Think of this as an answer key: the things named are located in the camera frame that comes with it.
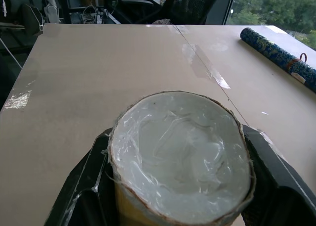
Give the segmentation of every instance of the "desk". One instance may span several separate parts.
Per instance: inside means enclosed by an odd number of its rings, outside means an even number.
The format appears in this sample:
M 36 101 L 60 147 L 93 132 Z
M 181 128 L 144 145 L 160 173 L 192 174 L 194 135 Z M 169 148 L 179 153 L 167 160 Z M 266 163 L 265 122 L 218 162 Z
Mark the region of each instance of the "desk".
M 94 139 L 131 103 L 163 90 L 209 96 L 264 130 L 316 192 L 316 94 L 239 42 L 242 29 L 46 25 L 0 113 L 0 225 L 43 225 Z M 200 47 L 230 89 L 201 73 L 205 60 L 188 60 L 189 45 Z M 312 60 L 315 52 L 301 47 Z

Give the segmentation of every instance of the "trees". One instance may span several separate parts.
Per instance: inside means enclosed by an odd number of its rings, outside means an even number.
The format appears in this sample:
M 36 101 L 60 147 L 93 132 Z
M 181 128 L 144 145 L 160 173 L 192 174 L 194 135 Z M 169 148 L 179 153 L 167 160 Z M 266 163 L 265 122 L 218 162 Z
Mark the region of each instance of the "trees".
M 305 33 L 298 39 L 316 49 L 316 0 L 234 0 L 232 8 L 227 24 L 268 24 Z

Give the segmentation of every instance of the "table surface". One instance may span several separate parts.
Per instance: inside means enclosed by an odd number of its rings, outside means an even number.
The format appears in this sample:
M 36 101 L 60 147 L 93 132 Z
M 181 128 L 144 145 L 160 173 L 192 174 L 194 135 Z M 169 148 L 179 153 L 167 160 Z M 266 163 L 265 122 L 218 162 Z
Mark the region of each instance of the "table surface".
M 263 130 L 316 193 L 316 94 L 242 42 L 243 28 L 46 25 L 0 113 L 0 225 L 43 225 L 95 138 L 163 90 L 209 96 Z M 252 28 L 316 67 L 290 35 Z

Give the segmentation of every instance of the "plastic wrap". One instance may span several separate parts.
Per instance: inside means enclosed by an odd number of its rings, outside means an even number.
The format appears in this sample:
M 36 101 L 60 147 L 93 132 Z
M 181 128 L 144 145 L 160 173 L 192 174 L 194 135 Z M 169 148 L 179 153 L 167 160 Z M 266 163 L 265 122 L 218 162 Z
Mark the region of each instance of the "plastic wrap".
M 197 94 L 142 99 L 119 118 L 109 147 L 125 192 L 170 223 L 208 224 L 237 211 L 249 193 L 240 123 Z

